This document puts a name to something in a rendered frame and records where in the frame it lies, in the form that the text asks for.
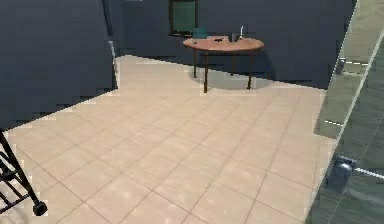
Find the brown round wooden table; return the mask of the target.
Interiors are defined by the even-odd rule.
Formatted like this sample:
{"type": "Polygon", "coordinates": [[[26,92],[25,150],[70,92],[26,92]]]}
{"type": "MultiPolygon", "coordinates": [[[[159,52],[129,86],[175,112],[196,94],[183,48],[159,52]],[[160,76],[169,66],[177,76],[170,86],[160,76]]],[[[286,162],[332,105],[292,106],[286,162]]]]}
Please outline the brown round wooden table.
{"type": "Polygon", "coordinates": [[[204,51],[204,92],[208,91],[208,53],[209,52],[241,52],[249,51],[253,56],[253,52],[262,49],[265,44],[261,40],[254,38],[241,38],[237,42],[230,42],[227,36],[208,36],[206,39],[189,38],[182,42],[185,47],[189,47],[194,52],[194,61],[197,60],[197,51],[204,51]],[[222,42],[215,42],[214,39],[223,38],[222,42]]]}

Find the teal box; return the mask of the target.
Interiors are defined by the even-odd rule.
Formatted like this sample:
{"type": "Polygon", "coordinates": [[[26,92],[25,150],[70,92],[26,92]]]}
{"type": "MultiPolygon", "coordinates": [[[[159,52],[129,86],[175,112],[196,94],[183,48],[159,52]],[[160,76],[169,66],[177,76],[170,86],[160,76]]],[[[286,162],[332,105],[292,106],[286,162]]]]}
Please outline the teal box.
{"type": "Polygon", "coordinates": [[[205,28],[194,28],[192,31],[193,39],[206,39],[208,37],[208,32],[205,28]]]}

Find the pale door edge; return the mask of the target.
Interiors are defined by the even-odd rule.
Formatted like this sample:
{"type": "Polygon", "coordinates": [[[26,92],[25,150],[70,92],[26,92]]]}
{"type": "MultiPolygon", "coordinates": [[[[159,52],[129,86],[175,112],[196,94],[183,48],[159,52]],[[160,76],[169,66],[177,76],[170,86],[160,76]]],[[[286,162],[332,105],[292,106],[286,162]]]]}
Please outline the pale door edge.
{"type": "Polygon", "coordinates": [[[113,78],[112,78],[112,84],[114,89],[118,89],[118,80],[117,80],[117,65],[116,65],[116,54],[114,50],[114,43],[112,40],[108,41],[110,50],[111,50],[111,55],[112,55],[112,70],[113,70],[113,78]]]}

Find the green glass door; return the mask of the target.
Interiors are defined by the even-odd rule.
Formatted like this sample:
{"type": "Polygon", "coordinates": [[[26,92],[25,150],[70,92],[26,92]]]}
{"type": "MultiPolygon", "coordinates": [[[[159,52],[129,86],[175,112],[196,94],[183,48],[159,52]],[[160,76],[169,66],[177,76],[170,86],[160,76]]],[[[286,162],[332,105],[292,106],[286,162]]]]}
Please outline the green glass door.
{"type": "Polygon", "coordinates": [[[384,174],[384,29],[358,86],[303,224],[384,224],[384,180],[354,173],[342,193],[326,187],[337,155],[384,174]]]}
{"type": "MultiPolygon", "coordinates": [[[[369,63],[383,29],[384,0],[356,0],[337,61],[346,58],[369,63]]],[[[336,74],[337,61],[314,128],[315,134],[333,139],[342,129],[365,74],[336,74]]]]}

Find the green framed wall picture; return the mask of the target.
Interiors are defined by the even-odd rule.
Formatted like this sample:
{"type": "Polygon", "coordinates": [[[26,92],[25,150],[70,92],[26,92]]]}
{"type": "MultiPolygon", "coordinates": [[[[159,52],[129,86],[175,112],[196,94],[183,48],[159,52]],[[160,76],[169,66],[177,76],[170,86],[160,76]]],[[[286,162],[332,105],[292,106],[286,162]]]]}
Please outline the green framed wall picture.
{"type": "Polygon", "coordinates": [[[169,0],[169,23],[172,36],[191,36],[198,24],[198,0],[169,0]]]}

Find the black wheeled metal frame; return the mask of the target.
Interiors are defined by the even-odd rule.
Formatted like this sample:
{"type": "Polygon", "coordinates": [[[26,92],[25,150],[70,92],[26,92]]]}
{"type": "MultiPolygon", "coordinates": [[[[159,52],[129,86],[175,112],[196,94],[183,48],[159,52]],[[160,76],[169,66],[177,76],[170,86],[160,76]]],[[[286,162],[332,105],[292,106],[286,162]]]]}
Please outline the black wheeled metal frame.
{"type": "Polygon", "coordinates": [[[34,215],[44,215],[48,211],[48,207],[43,201],[38,199],[2,131],[0,131],[0,145],[3,147],[3,150],[0,150],[0,182],[4,182],[17,196],[16,200],[9,201],[8,198],[0,192],[0,198],[5,203],[5,206],[0,208],[0,214],[8,211],[25,199],[30,198],[33,202],[32,210],[34,215]],[[11,184],[12,180],[18,182],[26,190],[26,194],[21,194],[20,191],[11,184]]]}

